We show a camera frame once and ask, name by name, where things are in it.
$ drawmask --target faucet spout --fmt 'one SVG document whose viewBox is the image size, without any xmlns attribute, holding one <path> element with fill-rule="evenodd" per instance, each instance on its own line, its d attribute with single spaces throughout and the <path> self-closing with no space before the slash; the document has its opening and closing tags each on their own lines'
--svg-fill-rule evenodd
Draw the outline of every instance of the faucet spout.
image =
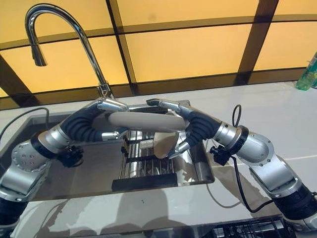
<svg viewBox="0 0 317 238">
<path fill-rule="evenodd" d="M 65 21 L 67 21 L 72 28 L 75 30 L 75 32 L 78 34 L 78 37 L 85 49 L 85 52 L 87 54 L 87 57 L 89 58 L 89 61 L 95 71 L 95 74 L 99 81 L 99 88 L 98 91 L 101 96 L 105 97 L 112 97 L 113 94 L 111 92 L 110 86 L 106 82 L 103 73 L 101 72 L 101 69 L 98 65 L 98 62 L 96 60 L 95 54 L 90 46 L 90 43 L 87 39 L 87 36 L 83 30 L 83 28 L 79 25 L 79 23 L 76 21 L 74 17 L 72 17 L 68 12 L 63 10 L 62 8 L 55 6 L 53 4 L 37 4 L 33 7 L 31 7 L 25 16 L 25 29 L 26 33 L 28 35 L 28 39 L 31 45 L 32 50 L 32 56 L 35 62 L 35 65 L 37 66 L 46 66 L 46 61 L 44 59 L 44 56 L 42 54 L 38 38 L 35 33 L 35 20 L 36 18 L 43 14 L 43 13 L 51 13 L 54 15 L 57 15 L 61 18 L 63 18 Z"/>
</svg>

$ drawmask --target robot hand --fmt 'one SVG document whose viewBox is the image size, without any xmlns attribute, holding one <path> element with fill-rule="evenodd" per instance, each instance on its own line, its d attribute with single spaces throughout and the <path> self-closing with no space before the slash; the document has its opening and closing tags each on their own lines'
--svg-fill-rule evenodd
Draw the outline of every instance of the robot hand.
<svg viewBox="0 0 317 238">
<path fill-rule="evenodd" d="M 173 151 L 170 151 L 168 154 L 170 159 L 183 153 L 202 140 L 213 138 L 222 123 L 222 121 L 216 118 L 178 102 L 164 99 L 150 99 L 147 100 L 147 104 L 149 106 L 160 106 L 162 108 L 171 109 L 190 123 L 186 129 L 188 134 L 187 138 Z"/>
</svg>

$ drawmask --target stainless steel sink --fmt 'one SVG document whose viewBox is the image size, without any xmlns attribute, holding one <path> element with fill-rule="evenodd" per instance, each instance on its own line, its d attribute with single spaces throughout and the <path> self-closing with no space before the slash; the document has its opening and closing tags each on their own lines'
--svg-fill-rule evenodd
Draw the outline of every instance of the stainless steel sink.
<svg viewBox="0 0 317 238">
<path fill-rule="evenodd" d="M 159 107 L 134 105 L 135 112 L 166 113 Z M 65 119 L 71 112 L 56 113 L 50 116 L 50 126 Z M 94 127 L 112 131 L 104 115 L 94 121 Z M 11 163 L 14 146 L 29 139 L 35 132 L 45 130 L 45 115 L 30 116 L 11 140 L 0 152 L 2 165 L 7 168 Z M 76 143 L 84 149 L 84 163 L 76 168 L 66 168 L 59 161 L 54 161 L 49 176 L 41 186 L 34 200 L 49 200 L 81 196 L 93 196 L 125 192 L 136 189 L 155 187 L 183 186 L 214 182 L 210 165 L 202 143 L 189 152 L 173 160 L 159 160 L 153 157 L 153 151 L 142 151 L 136 143 L 149 139 L 153 132 L 130 131 L 121 140 L 98 143 Z M 186 138 L 180 133 L 179 142 Z M 129 153 L 123 148 L 131 147 Z"/>
</svg>

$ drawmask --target black flexible joint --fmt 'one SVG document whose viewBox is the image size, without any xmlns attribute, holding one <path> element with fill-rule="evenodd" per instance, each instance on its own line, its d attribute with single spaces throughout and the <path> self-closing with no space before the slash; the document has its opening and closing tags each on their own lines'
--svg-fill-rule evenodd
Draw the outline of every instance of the black flexible joint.
<svg viewBox="0 0 317 238">
<path fill-rule="evenodd" d="M 191 147 L 202 140 L 213 138 L 221 125 L 212 117 L 198 111 L 191 112 L 186 119 L 190 122 L 186 129 L 190 135 L 186 141 Z"/>
<path fill-rule="evenodd" d="M 102 131 L 92 127 L 94 119 L 101 113 L 103 111 L 97 108 L 97 104 L 92 104 L 70 115 L 60 128 L 70 139 L 75 141 L 102 141 Z"/>
<path fill-rule="evenodd" d="M 28 202 L 12 202 L 0 198 L 0 225 L 10 225 L 19 220 Z"/>
<path fill-rule="evenodd" d="M 305 185 L 286 197 L 273 198 L 273 201 L 290 220 L 304 219 L 317 212 L 317 200 Z"/>
</svg>

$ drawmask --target black connector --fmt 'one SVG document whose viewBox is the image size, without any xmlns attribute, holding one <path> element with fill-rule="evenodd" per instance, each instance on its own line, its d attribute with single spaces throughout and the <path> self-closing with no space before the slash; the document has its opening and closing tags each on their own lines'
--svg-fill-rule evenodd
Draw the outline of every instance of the black connector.
<svg viewBox="0 0 317 238">
<path fill-rule="evenodd" d="M 221 145 L 219 145 L 218 148 L 213 146 L 210 149 L 210 153 L 213 154 L 213 160 L 222 166 L 229 161 L 231 156 L 231 154 Z"/>
</svg>

